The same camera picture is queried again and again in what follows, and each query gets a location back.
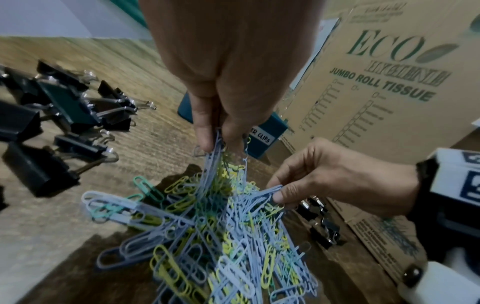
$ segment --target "pile of paper clips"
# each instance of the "pile of paper clips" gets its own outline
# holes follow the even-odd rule
[[[82,201],[95,221],[113,220],[143,233],[102,252],[103,270],[150,260],[160,283],[154,304],[305,303],[319,283],[302,261],[281,221],[283,210],[271,204],[281,186],[259,191],[247,182],[247,160],[227,162],[219,134],[205,170],[183,177],[166,197],[142,177],[143,194],[129,198],[88,191]],[[157,207],[140,202],[149,196]],[[120,261],[106,264],[108,256]]]

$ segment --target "wood grain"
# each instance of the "wood grain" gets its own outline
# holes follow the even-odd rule
[[[102,250],[130,236],[124,227],[93,224],[80,208],[87,190],[116,195],[136,192],[132,179],[143,175],[157,184],[184,172],[196,138],[192,126],[177,115],[185,87],[165,68],[153,42],[121,39],[0,38],[0,63],[35,74],[43,58],[74,70],[92,70],[124,92],[152,100],[156,111],[142,110],[130,132],[116,132],[109,143],[120,155],[117,163],[103,164],[81,176],[81,185],[54,198],[35,198],[0,162],[0,184],[9,207],[0,212],[0,295],[2,303],[152,303],[155,284],[146,266],[98,273],[93,265]],[[0,88],[0,98],[12,101]],[[42,124],[44,133],[27,143],[51,145],[60,129]],[[0,143],[0,153],[7,148]],[[263,162],[250,159],[248,179],[265,187],[271,175],[288,157],[275,144]],[[72,168],[81,163],[70,163]],[[295,243],[311,241],[305,223],[294,213],[285,224]],[[307,255],[312,272],[324,284],[320,298],[308,303],[397,303],[395,286],[359,240],[341,223],[346,244],[322,250],[314,244]]]

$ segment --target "hand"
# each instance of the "hand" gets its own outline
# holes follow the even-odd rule
[[[326,196],[387,217],[411,211],[420,182],[415,166],[384,162],[315,138],[282,164],[267,188],[277,185],[284,187],[273,195],[276,203]]]
[[[312,53],[325,0],[140,0],[168,69],[186,85],[201,148],[262,124]],[[225,112],[221,123],[215,110]]]

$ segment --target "blue box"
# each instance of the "blue box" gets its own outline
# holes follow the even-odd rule
[[[178,107],[178,114],[190,123],[194,123],[192,104],[188,93],[185,94]],[[266,122],[251,129],[251,141],[248,144],[248,154],[254,158],[261,158],[265,154],[265,151],[267,151],[287,129],[287,124],[277,113],[273,113]]]

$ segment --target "fingernail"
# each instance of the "fingernail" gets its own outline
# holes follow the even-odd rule
[[[284,202],[284,195],[278,191],[273,194],[273,201],[277,204],[283,204]]]

